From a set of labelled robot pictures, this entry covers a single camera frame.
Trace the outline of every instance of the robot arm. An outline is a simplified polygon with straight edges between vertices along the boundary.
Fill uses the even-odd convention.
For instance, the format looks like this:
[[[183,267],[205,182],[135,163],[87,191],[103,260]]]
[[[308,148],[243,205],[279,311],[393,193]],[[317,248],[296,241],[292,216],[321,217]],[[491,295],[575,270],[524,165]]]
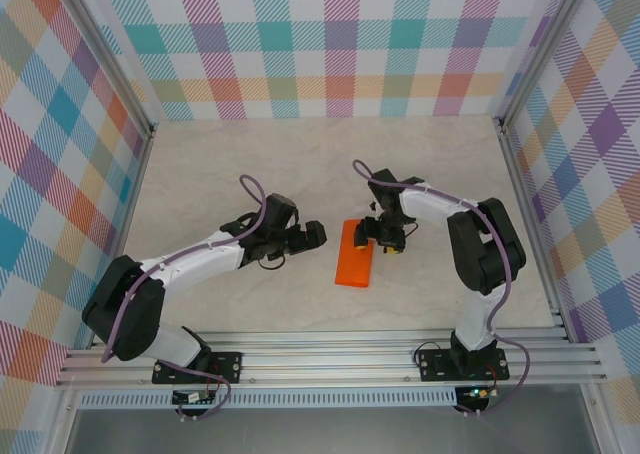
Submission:
[[[239,241],[219,245],[246,232],[259,213],[248,213],[220,227],[203,241],[174,254],[135,262],[129,256],[114,259],[82,312],[82,320],[107,342],[125,293],[145,273],[152,272],[137,288],[120,323],[112,352],[122,361],[139,356],[169,361],[177,366],[209,372],[210,349],[189,329],[160,322],[166,299],[175,299],[189,287],[223,272],[241,269],[263,258],[275,260],[323,245],[327,238],[318,221],[298,222],[298,210],[289,199],[271,194],[266,198],[264,219],[253,233]]]
[[[388,169],[373,173],[371,178],[385,183],[398,182]],[[478,368],[484,368],[496,349],[497,341],[489,331],[487,321],[505,292],[502,259],[493,239],[483,239],[489,234],[484,223],[462,202],[429,192],[431,186],[422,179],[412,177],[401,184],[421,189],[386,187],[369,182],[383,212],[378,219],[367,217],[360,222],[354,243],[356,247],[363,246],[368,239],[374,239],[384,246],[385,252],[401,253],[406,247],[405,225],[415,223],[416,219],[443,227],[446,224],[456,272],[468,291],[464,314],[451,335],[449,354],[459,375],[470,376]],[[484,202],[465,200],[467,203],[477,207],[498,232],[515,280],[526,257],[504,205],[493,198]]]

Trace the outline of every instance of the marble surface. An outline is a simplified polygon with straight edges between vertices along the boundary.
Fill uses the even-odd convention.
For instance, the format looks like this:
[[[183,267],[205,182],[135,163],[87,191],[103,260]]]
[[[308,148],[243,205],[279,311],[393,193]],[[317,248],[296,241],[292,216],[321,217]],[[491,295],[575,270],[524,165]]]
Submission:
[[[498,197],[528,256],[503,327],[551,326],[511,181],[489,117],[163,122],[125,253],[155,257],[197,242],[254,211],[238,183],[248,173],[267,193],[291,198],[301,221],[320,220],[328,241],[288,257],[274,272],[257,264],[209,279],[168,302],[163,320],[197,331],[450,328],[465,303],[446,226],[421,222],[401,255],[374,253],[369,288],[334,284],[342,223],[370,213],[353,158],[399,179],[423,177],[470,199]]]

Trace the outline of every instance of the beige floor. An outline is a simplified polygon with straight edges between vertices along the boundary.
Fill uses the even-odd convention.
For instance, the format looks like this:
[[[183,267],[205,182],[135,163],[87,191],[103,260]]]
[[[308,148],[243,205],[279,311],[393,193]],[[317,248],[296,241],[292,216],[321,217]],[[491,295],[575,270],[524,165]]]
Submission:
[[[371,285],[334,284],[342,222],[367,215],[359,157],[398,178],[421,176],[470,199],[500,198],[528,254],[503,327],[550,326],[551,318],[502,153],[484,116],[164,122],[159,129],[125,252],[155,257],[205,238],[255,210],[237,178],[249,173],[267,193],[290,197],[301,220],[318,219],[329,238],[288,258],[279,271],[258,265],[226,273],[165,306],[163,319],[198,331],[449,328],[464,306],[446,226],[422,222],[401,255],[374,255]]]

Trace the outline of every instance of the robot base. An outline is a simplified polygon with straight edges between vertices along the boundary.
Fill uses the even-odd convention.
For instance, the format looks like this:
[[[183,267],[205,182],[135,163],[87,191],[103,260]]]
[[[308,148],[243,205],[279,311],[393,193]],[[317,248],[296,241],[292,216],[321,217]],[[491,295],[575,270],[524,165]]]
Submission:
[[[238,384],[240,382],[240,371],[242,369],[242,353],[241,352],[210,352],[207,353],[208,359],[206,368],[197,369],[201,372],[208,372],[216,376],[224,377],[230,384]],[[206,377],[194,376],[181,371],[174,370],[161,362],[156,362],[153,366],[153,376],[151,376],[153,384],[207,384],[210,381]]]
[[[506,381],[509,379],[509,366],[502,349],[493,349],[487,366],[474,370],[469,376],[460,375],[451,359],[449,349],[421,349],[418,351],[417,361],[420,366],[420,380],[422,382],[493,381],[493,372],[487,366],[491,366],[495,370],[495,380]]]

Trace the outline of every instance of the orange object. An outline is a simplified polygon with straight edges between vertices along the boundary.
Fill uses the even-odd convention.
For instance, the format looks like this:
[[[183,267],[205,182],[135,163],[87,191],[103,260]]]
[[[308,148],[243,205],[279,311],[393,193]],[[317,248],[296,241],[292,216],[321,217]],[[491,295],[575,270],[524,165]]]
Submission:
[[[359,222],[359,219],[348,219],[342,226],[340,255],[336,268],[336,284],[342,286],[369,287],[373,241],[370,240],[364,248],[356,248],[353,245],[353,235]]]

